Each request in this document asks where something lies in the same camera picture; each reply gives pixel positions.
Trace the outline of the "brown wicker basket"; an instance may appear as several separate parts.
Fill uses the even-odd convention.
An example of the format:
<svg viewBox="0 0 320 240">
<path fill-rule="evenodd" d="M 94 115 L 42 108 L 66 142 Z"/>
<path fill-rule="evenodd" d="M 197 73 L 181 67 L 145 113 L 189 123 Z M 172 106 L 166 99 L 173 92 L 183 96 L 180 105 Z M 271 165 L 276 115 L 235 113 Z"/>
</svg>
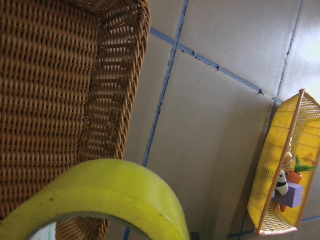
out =
<svg viewBox="0 0 320 240">
<path fill-rule="evenodd" d="M 146 0 L 0 3 L 0 219 L 64 171 L 124 155 Z"/>
</svg>

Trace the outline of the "white small bottle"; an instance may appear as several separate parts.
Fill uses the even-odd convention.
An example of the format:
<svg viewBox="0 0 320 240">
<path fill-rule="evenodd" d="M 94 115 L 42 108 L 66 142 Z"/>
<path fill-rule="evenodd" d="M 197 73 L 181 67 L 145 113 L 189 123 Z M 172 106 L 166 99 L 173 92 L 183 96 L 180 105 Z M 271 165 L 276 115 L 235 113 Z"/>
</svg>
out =
<svg viewBox="0 0 320 240">
<path fill-rule="evenodd" d="M 275 192 L 277 192 L 281 196 L 284 196 L 288 193 L 288 191 L 289 191 L 289 186 L 287 183 L 286 172 L 281 169 L 278 175 L 276 186 L 275 186 Z"/>
</svg>

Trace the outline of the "yellow plastic woven basket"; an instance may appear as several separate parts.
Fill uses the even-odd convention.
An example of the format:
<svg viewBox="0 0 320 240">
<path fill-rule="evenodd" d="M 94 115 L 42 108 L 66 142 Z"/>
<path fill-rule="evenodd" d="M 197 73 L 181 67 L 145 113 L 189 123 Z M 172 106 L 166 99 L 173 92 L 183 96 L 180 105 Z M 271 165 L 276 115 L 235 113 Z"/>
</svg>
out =
<svg viewBox="0 0 320 240">
<path fill-rule="evenodd" d="M 285 153 L 299 157 L 302 165 L 318 168 L 320 161 L 320 105 L 304 89 L 277 109 L 258 161 L 248 200 L 248 214 L 259 236 L 297 231 L 300 226 L 316 170 L 302 172 L 304 187 L 300 206 L 280 212 L 275 187 Z"/>
</svg>

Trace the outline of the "purple foam cube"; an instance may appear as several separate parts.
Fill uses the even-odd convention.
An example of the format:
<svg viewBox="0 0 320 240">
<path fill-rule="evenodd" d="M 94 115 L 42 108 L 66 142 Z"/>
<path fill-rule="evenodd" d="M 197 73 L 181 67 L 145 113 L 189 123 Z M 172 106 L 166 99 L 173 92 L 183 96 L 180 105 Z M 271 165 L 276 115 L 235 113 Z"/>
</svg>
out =
<svg viewBox="0 0 320 240">
<path fill-rule="evenodd" d="M 300 184 L 288 181 L 288 192 L 285 195 L 281 195 L 276 192 L 273 200 L 276 203 L 285 205 L 290 208 L 295 208 L 301 205 L 304 187 Z"/>
</svg>

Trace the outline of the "toy carrot with leaves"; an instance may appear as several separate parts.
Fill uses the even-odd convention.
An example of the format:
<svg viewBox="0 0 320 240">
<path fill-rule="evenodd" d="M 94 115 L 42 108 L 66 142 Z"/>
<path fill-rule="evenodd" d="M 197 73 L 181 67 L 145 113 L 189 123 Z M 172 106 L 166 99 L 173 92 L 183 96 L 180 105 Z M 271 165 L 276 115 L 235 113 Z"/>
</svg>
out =
<svg viewBox="0 0 320 240">
<path fill-rule="evenodd" d="M 295 157 L 295 165 L 294 169 L 290 169 L 286 173 L 287 182 L 292 182 L 300 185 L 300 181 L 302 180 L 302 172 L 312 172 L 316 170 L 315 166 L 303 165 L 298 156 Z M 279 210 L 283 213 L 288 206 L 279 203 Z"/>
</svg>

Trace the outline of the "toy croissant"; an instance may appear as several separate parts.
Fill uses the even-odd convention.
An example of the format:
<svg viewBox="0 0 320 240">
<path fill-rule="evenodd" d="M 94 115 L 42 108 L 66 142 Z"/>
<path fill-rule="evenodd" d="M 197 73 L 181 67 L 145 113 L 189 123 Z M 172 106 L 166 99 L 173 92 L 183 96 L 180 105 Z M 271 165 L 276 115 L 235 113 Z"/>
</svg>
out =
<svg viewBox="0 0 320 240">
<path fill-rule="evenodd" d="M 290 151 L 287 151 L 284 155 L 283 163 L 282 163 L 282 170 L 288 172 L 292 165 L 293 165 L 294 157 Z"/>
</svg>

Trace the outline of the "yellow tape roll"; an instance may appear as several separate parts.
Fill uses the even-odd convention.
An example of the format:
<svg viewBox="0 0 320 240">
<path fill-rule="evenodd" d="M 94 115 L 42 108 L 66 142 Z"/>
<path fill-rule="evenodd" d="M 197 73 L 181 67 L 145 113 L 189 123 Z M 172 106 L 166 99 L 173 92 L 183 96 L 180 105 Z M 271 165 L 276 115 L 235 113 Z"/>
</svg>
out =
<svg viewBox="0 0 320 240">
<path fill-rule="evenodd" d="M 28 240 L 73 217 L 117 220 L 151 240 L 190 237 L 170 186 L 148 168 L 120 159 L 90 160 L 65 171 L 3 220 L 0 237 Z"/>
</svg>

